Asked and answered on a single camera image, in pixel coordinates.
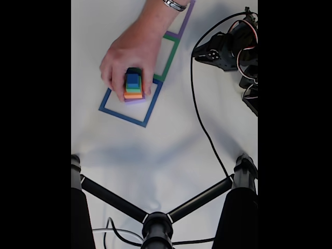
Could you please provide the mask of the person's hand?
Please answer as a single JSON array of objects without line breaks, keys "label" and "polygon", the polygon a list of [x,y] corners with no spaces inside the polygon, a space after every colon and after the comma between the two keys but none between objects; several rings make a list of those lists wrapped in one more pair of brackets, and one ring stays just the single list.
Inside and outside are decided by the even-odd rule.
[{"label": "person's hand", "polygon": [[142,70],[142,87],[150,94],[161,41],[178,14],[190,1],[146,1],[138,18],[111,44],[100,72],[103,82],[123,102],[125,74],[134,67]]}]

